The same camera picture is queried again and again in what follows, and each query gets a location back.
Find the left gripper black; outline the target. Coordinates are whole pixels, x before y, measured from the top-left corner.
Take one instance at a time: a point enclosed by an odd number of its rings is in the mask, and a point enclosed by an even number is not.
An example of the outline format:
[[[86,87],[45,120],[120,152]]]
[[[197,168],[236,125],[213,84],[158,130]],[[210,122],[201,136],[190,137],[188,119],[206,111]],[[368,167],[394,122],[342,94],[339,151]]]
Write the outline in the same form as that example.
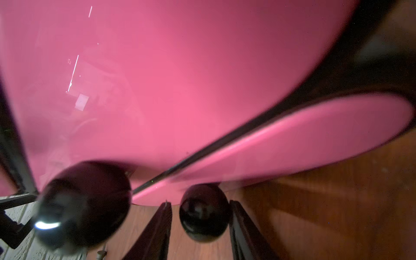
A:
[[[11,249],[17,249],[34,228],[36,218],[31,213],[26,221],[13,219],[8,210],[23,209],[23,206],[34,206],[37,195],[24,194],[12,197],[1,197],[1,240]]]

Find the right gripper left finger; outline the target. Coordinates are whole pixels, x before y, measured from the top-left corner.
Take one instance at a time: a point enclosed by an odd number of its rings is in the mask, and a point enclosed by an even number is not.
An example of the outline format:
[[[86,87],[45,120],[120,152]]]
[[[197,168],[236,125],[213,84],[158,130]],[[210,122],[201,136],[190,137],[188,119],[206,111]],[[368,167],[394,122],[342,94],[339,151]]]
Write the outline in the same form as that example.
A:
[[[172,224],[172,206],[164,202],[158,208],[123,260],[166,260]]]

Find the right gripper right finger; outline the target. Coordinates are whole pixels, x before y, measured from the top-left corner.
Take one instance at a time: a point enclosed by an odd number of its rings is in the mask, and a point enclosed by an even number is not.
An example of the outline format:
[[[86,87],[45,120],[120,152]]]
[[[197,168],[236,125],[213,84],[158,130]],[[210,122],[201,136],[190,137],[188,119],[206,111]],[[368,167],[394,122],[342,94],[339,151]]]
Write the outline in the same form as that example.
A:
[[[278,260],[279,257],[260,233],[241,203],[230,201],[230,239],[235,260]]]

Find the black drawer cabinet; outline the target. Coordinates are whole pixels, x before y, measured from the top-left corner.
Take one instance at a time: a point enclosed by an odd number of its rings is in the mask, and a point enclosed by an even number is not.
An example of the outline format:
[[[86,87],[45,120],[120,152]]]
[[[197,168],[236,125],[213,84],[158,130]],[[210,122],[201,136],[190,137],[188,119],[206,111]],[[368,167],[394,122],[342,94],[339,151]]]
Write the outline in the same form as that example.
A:
[[[416,57],[412,52],[408,51],[404,55],[385,56],[382,52],[376,51],[377,46],[382,49],[386,48],[381,40],[370,45],[368,49],[364,49],[364,44],[370,39],[378,25],[399,3],[397,1],[358,1],[358,3],[357,10],[333,48],[296,91],[271,110],[192,154],[174,167],[142,183],[139,187],[132,186],[135,195],[149,188],[152,182],[159,182],[170,174],[184,169],[197,160],[260,130],[262,127],[321,101],[347,95],[385,93],[403,96],[414,106]],[[119,163],[125,167],[133,168],[135,172],[131,175],[130,182],[134,174],[144,173],[144,170],[125,162],[87,161]],[[41,192],[36,188],[25,159],[22,142],[7,103],[2,81],[1,163],[12,175],[19,189],[18,193]]]

